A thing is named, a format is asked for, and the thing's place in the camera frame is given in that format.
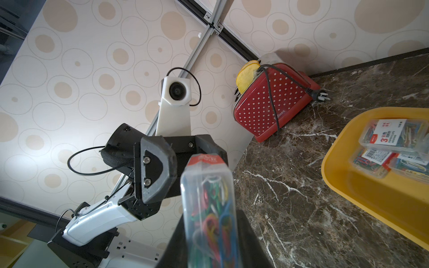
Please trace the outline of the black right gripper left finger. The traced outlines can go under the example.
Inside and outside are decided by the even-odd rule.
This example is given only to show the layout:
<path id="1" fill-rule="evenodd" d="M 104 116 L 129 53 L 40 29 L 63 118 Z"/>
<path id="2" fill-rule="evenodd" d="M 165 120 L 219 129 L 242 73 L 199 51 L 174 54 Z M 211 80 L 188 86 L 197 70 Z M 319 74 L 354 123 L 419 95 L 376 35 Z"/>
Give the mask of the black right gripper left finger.
<path id="1" fill-rule="evenodd" d="M 156 268 L 187 268 L 188 249 L 184 221 L 179 221 Z"/>

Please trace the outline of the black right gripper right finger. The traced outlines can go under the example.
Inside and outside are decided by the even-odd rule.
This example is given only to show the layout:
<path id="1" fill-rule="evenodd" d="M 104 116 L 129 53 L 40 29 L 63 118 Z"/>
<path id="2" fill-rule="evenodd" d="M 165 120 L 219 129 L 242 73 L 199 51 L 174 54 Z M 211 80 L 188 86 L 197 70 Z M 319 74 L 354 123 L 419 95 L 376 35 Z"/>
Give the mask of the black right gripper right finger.
<path id="1" fill-rule="evenodd" d="M 236 216 L 242 267 L 272 268 L 273 266 L 262 249 L 244 211 L 238 209 Z"/>

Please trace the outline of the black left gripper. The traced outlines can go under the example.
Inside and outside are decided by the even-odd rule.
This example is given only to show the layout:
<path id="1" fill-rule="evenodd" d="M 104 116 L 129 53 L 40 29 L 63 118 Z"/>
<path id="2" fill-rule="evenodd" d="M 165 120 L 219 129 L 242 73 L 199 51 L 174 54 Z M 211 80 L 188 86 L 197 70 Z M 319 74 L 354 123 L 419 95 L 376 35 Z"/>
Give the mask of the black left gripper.
<path id="1" fill-rule="evenodd" d="M 156 214 L 166 198 L 181 195 L 180 178 L 196 155 L 217 155 L 225 164 L 227 152 L 210 135 L 146 136 L 134 143 L 134 217 Z"/>

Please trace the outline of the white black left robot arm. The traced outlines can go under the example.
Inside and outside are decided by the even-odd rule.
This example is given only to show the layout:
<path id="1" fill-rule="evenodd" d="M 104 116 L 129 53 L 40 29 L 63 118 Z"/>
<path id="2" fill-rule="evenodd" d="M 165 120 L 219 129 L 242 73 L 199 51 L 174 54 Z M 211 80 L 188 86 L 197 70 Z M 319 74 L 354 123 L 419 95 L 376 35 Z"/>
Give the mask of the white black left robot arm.
<path id="1" fill-rule="evenodd" d="M 164 199 L 179 196 L 180 177 L 195 154 L 227 160 L 226 151 L 210 135 L 150 137 L 122 124 L 101 147 L 101 155 L 125 181 L 104 200 L 82 203 L 69 223 L 55 231 L 48 247 L 71 268 L 156 267 L 162 252 L 133 241 L 118 227 L 157 214 Z"/>

